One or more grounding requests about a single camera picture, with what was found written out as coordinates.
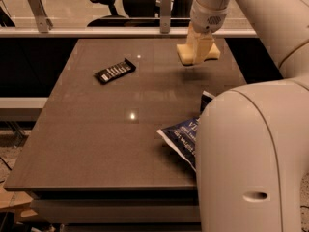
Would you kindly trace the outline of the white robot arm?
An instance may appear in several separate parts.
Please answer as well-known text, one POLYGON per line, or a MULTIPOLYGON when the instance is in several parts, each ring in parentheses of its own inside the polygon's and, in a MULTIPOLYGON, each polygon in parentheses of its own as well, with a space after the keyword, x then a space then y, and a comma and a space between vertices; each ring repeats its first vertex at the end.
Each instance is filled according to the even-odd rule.
MULTIPOLYGON (((193 0, 198 32, 230 0, 193 0)), ((196 175, 203 232, 300 232, 309 165, 309 2, 236 0, 280 71, 278 81, 226 91, 205 108, 196 175)))

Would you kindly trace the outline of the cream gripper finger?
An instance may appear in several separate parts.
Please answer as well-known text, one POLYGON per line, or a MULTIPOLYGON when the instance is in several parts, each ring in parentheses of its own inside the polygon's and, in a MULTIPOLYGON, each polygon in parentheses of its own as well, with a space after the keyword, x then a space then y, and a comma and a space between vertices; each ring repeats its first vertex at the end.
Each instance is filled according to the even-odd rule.
POLYGON ((193 39, 193 63, 204 62, 213 44, 214 38, 212 34, 195 33, 193 39))
POLYGON ((200 36, 201 34, 194 30, 192 23, 189 23, 186 43, 192 48, 194 57, 197 56, 200 36))

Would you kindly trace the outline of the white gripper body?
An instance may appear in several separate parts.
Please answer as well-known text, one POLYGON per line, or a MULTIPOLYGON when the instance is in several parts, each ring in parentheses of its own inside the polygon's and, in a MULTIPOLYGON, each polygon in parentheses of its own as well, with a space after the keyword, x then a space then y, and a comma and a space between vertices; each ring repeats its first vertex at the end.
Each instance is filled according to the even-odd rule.
POLYGON ((222 27, 227 13, 227 7, 211 9, 193 0, 190 10, 192 27, 197 33, 214 33, 222 27))

